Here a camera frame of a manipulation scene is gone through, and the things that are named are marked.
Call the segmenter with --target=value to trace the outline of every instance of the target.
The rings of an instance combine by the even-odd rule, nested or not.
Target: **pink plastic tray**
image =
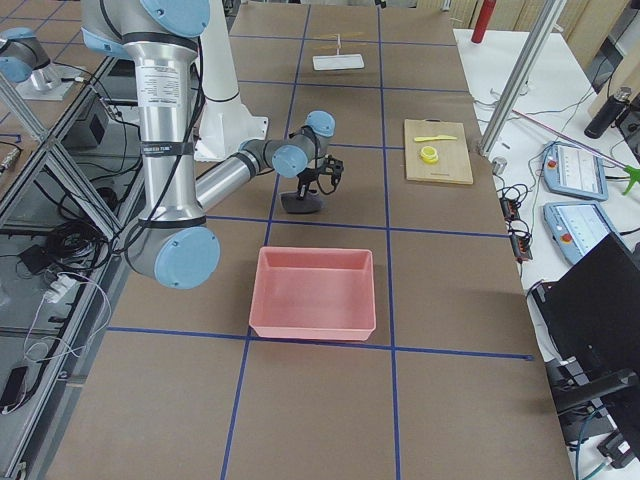
[[[249,325],[261,337],[366,340],[376,328],[371,252],[262,247]]]

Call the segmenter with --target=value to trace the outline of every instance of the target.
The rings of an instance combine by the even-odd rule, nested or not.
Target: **blue tape line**
[[[346,223],[306,222],[302,220],[274,220],[273,223],[281,225],[306,225],[309,227],[351,228],[355,230],[386,230],[386,227],[377,227],[375,225],[349,225]]]
[[[385,90],[400,92],[432,92],[432,93],[469,93],[468,90],[447,89],[447,88],[415,88],[415,87],[384,87]]]
[[[294,83],[291,82],[283,82],[281,80],[240,80],[238,79],[238,83],[257,83],[258,85],[287,85],[292,87]]]
[[[229,217],[225,215],[207,215],[211,220],[233,220],[240,222],[269,223],[266,218],[249,218],[249,217]]]
[[[376,87],[376,86],[367,86],[367,85],[332,85],[332,84],[324,84],[324,83],[305,83],[305,82],[283,82],[277,80],[247,80],[242,79],[238,80],[238,83],[255,83],[257,85],[291,85],[291,86],[301,86],[301,87],[317,87],[317,88],[357,88],[361,90],[380,90],[380,88],[384,90],[392,90],[392,91],[405,91],[405,92],[433,92],[433,93],[469,93],[468,90],[456,90],[456,89],[446,89],[446,88],[416,88],[416,87]]]
[[[80,42],[56,42],[53,40],[49,40],[47,42],[40,42],[42,45],[84,45],[84,43]]]
[[[400,413],[398,405],[398,368],[396,358],[396,329],[395,329],[395,307],[393,297],[393,258],[391,253],[391,208],[389,202],[389,176],[387,168],[387,150],[384,110],[384,62],[382,60],[382,20],[380,9],[376,9],[378,20],[378,56],[380,59],[380,120],[382,128],[382,162],[384,180],[384,215],[386,222],[387,241],[387,289],[389,290],[389,334],[391,338],[391,389],[393,399],[393,440],[395,450],[396,480],[402,480],[402,457],[400,448]]]
[[[231,410],[231,420],[229,421],[229,431],[227,432],[227,443],[224,448],[224,458],[222,460],[222,468],[220,469],[220,480],[227,477],[227,469],[229,468],[229,458],[231,457],[231,445],[233,443],[233,434],[236,428],[236,418],[238,417],[238,408],[240,407],[240,395],[242,393],[242,383],[244,381],[244,371],[247,367],[247,357],[249,356],[249,333],[251,328],[247,329],[247,340],[244,342],[242,351],[242,361],[240,362],[240,372],[238,374],[238,383],[236,384],[236,394],[233,399],[233,409]]]
[[[438,235],[459,235],[464,237],[509,238],[506,233],[460,232],[456,230],[431,230],[423,228],[390,227],[393,232],[434,233]]]
[[[164,330],[159,328],[118,327],[109,326],[110,332],[147,333],[154,335],[170,335],[177,337],[218,338],[221,340],[246,340],[246,335],[233,335],[228,333],[194,332],[188,330]]]
[[[56,7],[56,9],[53,12],[51,12],[51,14],[49,14],[49,16],[47,18],[45,18],[44,21],[40,25],[38,25],[38,28],[36,28],[34,30],[34,32],[37,33],[38,30],[40,30],[51,19],[51,17],[53,17],[56,13],[58,13],[58,10],[60,10],[62,7],[64,7],[64,5],[65,5],[64,2],[60,2],[60,5],[58,5]]]
[[[373,150],[382,150],[382,146],[376,145],[356,145],[353,143],[332,143],[332,147],[342,147],[342,148],[369,148]]]
[[[425,47],[457,47],[455,43],[430,43],[430,42],[382,42],[383,45],[423,45]]]
[[[9,17],[11,18],[11,20],[30,20],[30,21],[42,20],[41,18],[32,18],[32,17],[12,17],[11,14],[9,14]],[[53,22],[76,22],[76,23],[82,23],[82,20],[75,20],[73,18],[51,18],[51,17],[48,17],[47,20],[51,20]]]
[[[229,34],[231,38],[258,38],[264,40],[305,40],[310,42],[333,42],[335,43],[335,39],[325,39],[325,38],[306,38],[306,35],[303,37],[287,37],[287,36],[268,36],[268,35],[240,35],[240,34]],[[342,43],[371,43],[374,45],[379,45],[382,43],[383,45],[423,45],[425,47],[457,47],[454,43],[433,43],[433,42],[387,42],[378,40],[358,40],[358,39],[340,39]]]
[[[386,217],[386,200],[385,197],[385,217]],[[350,228],[356,230],[376,230],[390,232],[409,232],[409,233],[423,233],[433,235],[456,235],[462,237],[486,237],[486,238],[509,238],[506,233],[483,233],[483,232],[461,232],[455,230],[435,230],[427,228],[408,228],[408,227],[382,227],[377,225],[353,225],[348,223],[327,223],[327,222],[309,222],[304,220],[280,220],[274,219],[266,220],[263,218],[249,218],[249,217],[232,217],[225,215],[207,215],[207,218],[211,220],[230,220],[237,222],[255,222],[255,223],[271,223],[280,225],[305,225],[310,227],[329,227],[329,228]]]
[[[11,15],[14,12],[16,12],[20,7],[22,7],[25,3],[27,3],[27,0],[22,0],[22,2],[20,2],[16,8],[14,8],[9,13],[7,13],[6,16],[0,17],[0,23],[4,22],[5,20],[8,20],[8,19],[12,18]]]
[[[306,36],[307,33],[307,27],[309,25],[309,17],[311,15],[311,9],[307,6],[307,17],[305,19],[305,23],[304,23],[304,35]],[[302,40],[301,44],[300,44],[300,53],[298,55],[298,65],[296,67],[296,75],[295,75],[295,79],[297,80],[298,78],[298,74],[300,72],[300,63],[302,60],[302,50],[304,48],[304,40]],[[291,92],[291,101],[289,103],[289,113],[288,113],[288,117],[287,117],[287,124],[285,127],[285,138],[287,135],[287,132],[289,131],[289,126],[291,124],[291,113],[293,111],[293,103],[295,101],[295,96],[296,96],[296,86],[294,84],[293,86],[293,91]],[[273,222],[273,213],[275,211],[275,204],[276,204],[276,199],[278,196],[278,182],[280,180],[280,175],[276,175],[276,181],[275,184],[273,186],[273,196],[271,198],[271,208],[269,210],[269,220],[267,221],[267,230],[265,232],[265,236],[264,236],[264,245],[268,245],[269,244],[269,237],[271,235],[271,224]],[[237,417],[237,413],[238,413],[238,408],[240,405],[240,396],[242,393],[242,384],[244,382],[244,372],[245,372],[245,368],[246,368],[246,364],[247,364],[247,357],[248,357],[248,353],[249,353],[249,345],[251,344],[251,327],[249,327],[247,329],[247,339],[245,340],[245,344],[244,344],[244,351],[242,354],[242,364],[240,365],[240,373],[238,375],[238,384],[236,387],[236,396],[233,402],[233,410],[231,413],[231,422],[229,424],[229,432],[227,434],[227,444],[225,447],[225,453],[224,453],[224,460],[222,463],[222,470],[220,472],[220,480],[226,480],[227,477],[227,469],[229,466],[229,458],[231,456],[231,447],[232,447],[232,442],[233,442],[233,434],[235,431],[235,423],[236,423],[236,417]]]
[[[55,63],[55,61],[56,61],[56,60],[58,60],[58,58],[60,58],[60,57],[62,56],[62,54],[65,52],[65,50],[66,50],[67,48],[69,48],[69,46],[70,46],[70,45],[78,45],[78,43],[77,43],[77,42],[74,42],[74,40],[78,37],[78,35],[80,35],[80,33],[81,33],[81,32],[80,32],[80,31],[78,31],[78,32],[77,32],[77,33],[76,33],[76,34],[71,38],[71,40],[69,40],[69,43],[67,43],[67,44],[62,48],[62,50],[60,50],[60,53],[58,53],[58,55],[56,55],[56,58],[55,58],[55,60],[54,60],[54,63]]]
[[[378,345],[375,343],[349,343],[330,340],[305,340],[301,338],[267,338],[257,337],[254,335],[251,336],[251,341],[263,343],[286,343],[292,345],[314,345],[317,347],[357,348],[363,350],[392,350],[391,346],[389,345]]]
[[[107,330],[110,332],[120,333],[144,333],[149,335],[168,335],[175,337],[196,337],[196,338],[215,338],[219,340],[235,340],[252,342],[266,342],[266,343],[285,343],[294,345],[314,345],[320,347],[338,347],[338,348],[356,348],[364,350],[383,350],[391,352],[393,350],[397,352],[405,353],[417,353],[417,354],[429,354],[429,355],[454,355],[465,357],[485,357],[485,358],[504,358],[511,360],[527,360],[532,361],[535,359],[533,355],[527,355],[522,353],[500,353],[500,352],[481,352],[474,350],[449,350],[446,348],[428,348],[428,347],[403,347],[391,345],[380,345],[376,343],[359,343],[359,342],[338,342],[338,341],[323,341],[323,340],[304,340],[298,338],[266,338],[258,337],[248,331],[246,335],[235,335],[230,333],[214,333],[214,332],[197,332],[192,330],[166,330],[161,328],[143,328],[143,327],[122,327],[122,326],[109,326]]]
[[[420,348],[420,347],[395,347],[397,352],[421,353],[433,355],[455,355],[462,357],[484,357],[484,358],[507,358],[511,360],[526,360],[532,362],[533,355],[521,353],[499,353],[499,352],[476,352],[473,350],[447,350],[442,348]]]

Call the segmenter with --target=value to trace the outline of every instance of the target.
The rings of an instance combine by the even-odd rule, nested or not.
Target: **white cable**
[[[85,280],[84,282],[78,282],[79,285],[90,285],[95,287],[100,294],[102,295],[102,299],[103,299],[103,303],[102,306],[100,307],[100,311],[98,312],[98,318],[100,318],[103,314],[105,309],[108,310],[108,313],[105,317],[104,322],[96,329],[93,331],[93,333],[91,333],[91,335],[89,335],[89,337],[87,337],[87,341],[84,345],[81,345],[79,347],[76,348],[72,348],[71,345],[69,345],[66,341],[64,341],[62,338],[59,337],[52,337],[52,336],[46,336],[41,338],[39,341],[31,344],[29,346],[29,348],[27,348],[27,341],[29,340],[29,336],[31,335],[33,328],[36,324],[36,321],[38,319],[38,316],[40,314],[40,310],[42,309],[42,305],[44,304],[44,300],[45,300],[45,296],[42,296],[42,300],[40,301],[40,305],[38,305],[38,309],[36,310],[36,314],[34,315],[33,321],[31,322],[31,326],[29,327],[29,331],[27,332],[27,336],[24,339],[24,344],[23,344],[23,356],[25,360],[29,360],[32,362],[41,362],[44,360],[53,360],[55,358],[59,358],[59,357],[63,357],[66,355],[73,355],[76,358],[80,357],[80,354],[77,352],[82,352],[85,348],[87,348],[89,345],[91,345],[91,342],[93,341],[93,339],[96,337],[96,335],[98,335],[98,333],[100,333],[102,330],[104,330],[105,328],[107,328],[107,326],[109,325],[109,320],[111,319],[111,314],[113,313],[113,310],[111,308],[111,302],[109,302],[109,297],[107,296],[107,293],[104,291],[104,289],[94,280],[92,280],[89,277],[85,277],[84,275],[81,275],[79,273],[75,273],[75,272],[59,272],[58,273],[58,277],[60,275],[75,275],[76,277],[79,277],[83,280]],[[60,342],[63,346],[64,346],[64,351],[62,353],[56,354],[56,355],[51,355],[50,357],[43,357],[43,358],[33,358],[29,356],[29,353],[31,352],[31,350],[38,346],[38,345],[44,345],[47,350],[49,349],[49,345],[47,345],[46,342],[44,342],[43,340],[49,340],[52,339],[54,341],[58,341]]]

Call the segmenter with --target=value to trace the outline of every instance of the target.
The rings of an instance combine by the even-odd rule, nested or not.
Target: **table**
[[[359,32],[342,52],[364,70],[311,70],[336,32]],[[297,217],[277,197],[294,183],[260,177],[208,212],[223,253],[203,286],[132,276],[46,478],[570,479],[489,164],[471,154],[472,186],[404,180],[405,118],[480,136],[448,16],[249,3],[231,43],[270,137],[336,117],[340,190]],[[372,250],[372,337],[256,337],[264,244]]]
[[[492,103],[495,101],[495,97],[492,96],[491,90],[500,92],[504,87],[520,49],[524,45],[527,33],[489,31],[479,45],[471,43],[471,34],[470,30],[455,31],[458,49],[469,82],[469,90],[475,99]],[[610,148],[615,146],[615,158],[637,166],[637,160],[627,145],[625,143],[619,144],[622,136],[617,129],[609,129],[597,140],[584,136],[584,128],[591,121],[587,109],[596,95],[560,34],[554,33],[550,36],[529,77],[529,92],[518,99],[514,108],[521,112],[562,110],[577,103],[583,95],[589,92],[591,95],[587,101],[577,106],[577,109],[570,108],[559,113],[544,113],[536,115],[535,118],[556,130],[561,130],[568,121],[569,123],[564,130],[565,134],[594,148],[601,149],[607,154],[609,154]],[[476,104],[475,109],[478,119],[480,119],[480,127],[484,128],[486,123],[482,120],[488,120],[491,111],[481,104]],[[501,156],[508,160],[508,166],[503,174],[507,185],[517,182],[532,185],[534,180],[529,173],[527,161],[541,153],[544,146],[553,140],[555,140],[554,135],[533,126],[526,120],[512,120],[507,122],[500,141],[496,143],[490,153],[490,158]],[[533,165],[535,170],[540,167],[541,163],[536,160]],[[607,175],[623,174],[620,170],[607,170]],[[602,203],[607,215],[619,231],[636,228],[640,218],[640,189],[634,187],[627,196],[623,196],[622,191],[626,187],[626,183],[608,183],[609,200]],[[496,187],[502,187],[499,179],[496,179]],[[545,230],[542,217],[542,205],[548,202],[567,200],[571,200],[571,198],[549,192],[543,183],[538,189],[535,202],[534,195],[529,196],[520,210],[522,218],[529,225],[535,225],[533,228],[533,261],[523,265],[522,286],[525,289],[531,287],[538,280],[557,280],[570,268],[570,265],[560,254],[557,245]],[[634,245],[640,241],[640,234],[625,236],[623,240],[629,248],[633,249]],[[558,357],[559,355],[549,339],[544,321],[531,299],[529,300],[529,309],[545,360]],[[602,456],[595,450],[595,445],[604,437],[594,437],[582,449],[580,463],[583,475],[589,473],[602,461]],[[603,479],[631,479],[638,478],[639,475],[640,462],[636,460],[624,470],[606,469],[598,474],[599,478]]]

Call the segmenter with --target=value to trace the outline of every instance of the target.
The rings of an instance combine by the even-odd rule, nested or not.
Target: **green object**
[[[627,165],[624,167],[624,171],[629,174],[629,185],[627,185],[627,189],[622,192],[623,195],[626,195],[631,191],[631,187],[636,182],[640,182],[640,168],[633,168],[631,165]]]

